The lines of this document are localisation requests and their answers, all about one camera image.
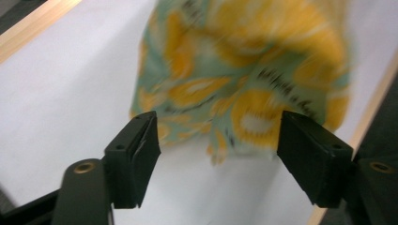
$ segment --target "white surface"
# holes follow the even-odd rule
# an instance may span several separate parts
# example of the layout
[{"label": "white surface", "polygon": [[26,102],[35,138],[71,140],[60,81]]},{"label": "white surface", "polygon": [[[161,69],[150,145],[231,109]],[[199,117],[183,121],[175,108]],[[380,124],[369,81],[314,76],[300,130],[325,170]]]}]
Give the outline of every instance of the white surface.
[{"label": "white surface", "polygon": [[[0,184],[17,204],[60,186],[64,170],[103,149],[129,121],[138,43],[151,1],[84,0],[0,65]],[[398,2],[358,0],[349,141],[398,44]],[[305,224],[305,194],[279,160],[212,167],[206,139],[162,149],[141,209],[116,224]]]}]

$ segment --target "yellow pattern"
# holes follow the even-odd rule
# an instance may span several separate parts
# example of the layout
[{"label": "yellow pattern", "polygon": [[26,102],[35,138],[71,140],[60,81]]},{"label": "yellow pattern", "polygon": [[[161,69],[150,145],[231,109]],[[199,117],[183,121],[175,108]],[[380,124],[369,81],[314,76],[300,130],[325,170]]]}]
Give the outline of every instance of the yellow pattern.
[{"label": "yellow pattern", "polygon": [[171,78],[187,78],[193,70],[194,41],[177,11],[169,15],[166,24],[168,34],[164,57],[170,63]]},{"label": "yellow pattern", "polygon": [[230,78],[202,78],[185,82],[169,90],[168,96],[177,107],[190,107],[210,98]]},{"label": "yellow pattern", "polygon": [[271,92],[248,90],[237,98],[231,116],[236,136],[245,143],[276,147],[283,110]]}]

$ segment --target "cloth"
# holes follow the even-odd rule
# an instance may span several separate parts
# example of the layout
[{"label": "cloth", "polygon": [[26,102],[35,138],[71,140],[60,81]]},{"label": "cloth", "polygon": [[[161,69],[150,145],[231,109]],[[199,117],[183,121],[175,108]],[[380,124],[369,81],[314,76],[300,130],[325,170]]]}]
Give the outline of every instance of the cloth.
[{"label": "cloth", "polygon": [[348,102],[345,3],[159,1],[131,115],[156,111],[161,144],[208,134],[214,163],[274,155],[282,111],[335,130]]}]

